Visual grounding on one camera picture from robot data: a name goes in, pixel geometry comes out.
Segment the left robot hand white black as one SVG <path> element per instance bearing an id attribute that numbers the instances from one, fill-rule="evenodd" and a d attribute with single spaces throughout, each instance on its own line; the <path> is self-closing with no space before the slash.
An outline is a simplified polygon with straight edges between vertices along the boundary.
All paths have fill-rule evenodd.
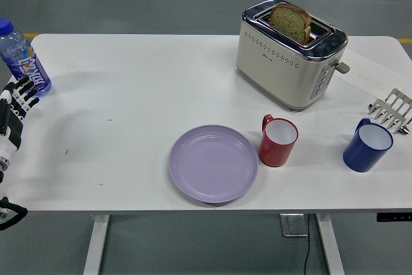
<path id="1" fill-rule="evenodd" d="M 23 77 L 9 82 L 1 93 L 1 171 L 10 165 L 12 153 L 21 146 L 23 120 L 39 102 L 34 82 Z"/>

